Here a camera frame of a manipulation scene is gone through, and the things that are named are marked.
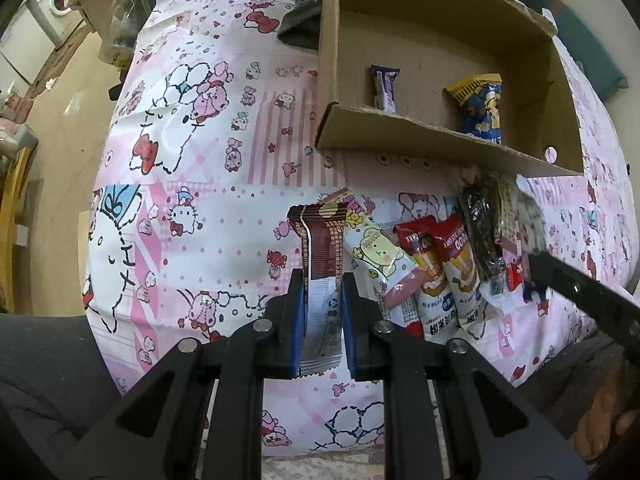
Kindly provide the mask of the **person's right hand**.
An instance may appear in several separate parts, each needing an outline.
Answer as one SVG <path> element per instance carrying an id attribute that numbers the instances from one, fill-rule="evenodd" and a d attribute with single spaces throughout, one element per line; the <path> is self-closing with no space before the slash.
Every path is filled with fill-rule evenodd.
<path id="1" fill-rule="evenodd" d="M 622 411 L 628 401 L 623 388 L 620 372 L 608 376 L 570 437 L 570 444 L 586 463 L 593 463 L 605 452 L 613 434 L 626 434 L 639 415 L 638 408 Z"/>

